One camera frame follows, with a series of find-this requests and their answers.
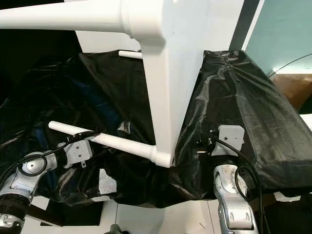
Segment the black plastic cover sheet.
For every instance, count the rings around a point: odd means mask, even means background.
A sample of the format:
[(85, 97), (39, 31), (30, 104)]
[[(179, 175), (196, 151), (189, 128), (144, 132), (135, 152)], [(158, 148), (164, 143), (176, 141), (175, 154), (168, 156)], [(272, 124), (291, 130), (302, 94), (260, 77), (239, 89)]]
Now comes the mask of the black plastic cover sheet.
[[(154, 145), (142, 61), (117, 51), (41, 57), (0, 107), (0, 170), (65, 142), (66, 134), (47, 127), (51, 121)], [(241, 152), (264, 193), (312, 192), (312, 131), (297, 110), (247, 54), (205, 51), (169, 169), (94, 143), (87, 167), (46, 174), (37, 193), (71, 206), (92, 203), (103, 195), (104, 170), (117, 184), (105, 196), (125, 205), (212, 200), (218, 158), (199, 159), (196, 141), (220, 125), (245, 129)]]

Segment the white chair seat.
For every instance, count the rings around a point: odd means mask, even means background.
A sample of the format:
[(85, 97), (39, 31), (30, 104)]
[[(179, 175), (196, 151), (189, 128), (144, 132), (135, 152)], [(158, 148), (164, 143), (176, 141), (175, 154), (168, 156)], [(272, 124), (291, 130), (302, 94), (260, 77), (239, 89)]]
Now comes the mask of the white chair seat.
[(308, 129), (312, 131), (312, 114), (301, 114), (300, 116), (307, 125)]

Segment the brown wooden furniture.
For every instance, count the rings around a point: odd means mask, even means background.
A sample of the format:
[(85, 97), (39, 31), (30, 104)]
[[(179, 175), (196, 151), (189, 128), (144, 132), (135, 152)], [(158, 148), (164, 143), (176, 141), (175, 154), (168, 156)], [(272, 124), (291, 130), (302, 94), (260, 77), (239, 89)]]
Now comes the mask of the brown wooden furniture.
[(273, 81), (300, 114), (312, 114), (312, 74), (278, 74)]

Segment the dark vertical pillar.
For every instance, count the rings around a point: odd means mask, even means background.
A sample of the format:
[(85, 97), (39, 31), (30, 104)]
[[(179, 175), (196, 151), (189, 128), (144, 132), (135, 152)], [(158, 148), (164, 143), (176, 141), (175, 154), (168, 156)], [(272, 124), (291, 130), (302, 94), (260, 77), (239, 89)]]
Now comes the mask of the dark vertical pillar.
[(261, 3), (263, 3), (263, 0), (243, 0), (228, 50), (243, 50), (245, 39), (249, 32), (252, 31), (253, 19), (258, 11), (258, 7), (261, 7)]

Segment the teal glass panel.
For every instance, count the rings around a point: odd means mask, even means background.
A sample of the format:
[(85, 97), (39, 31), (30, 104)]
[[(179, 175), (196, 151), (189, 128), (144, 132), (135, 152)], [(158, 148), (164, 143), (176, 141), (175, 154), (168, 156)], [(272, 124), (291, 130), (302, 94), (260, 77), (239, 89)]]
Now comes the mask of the teal glass panel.
[(312, 0), (265, 0), (246, 52), (267, 75), (312, 72)]

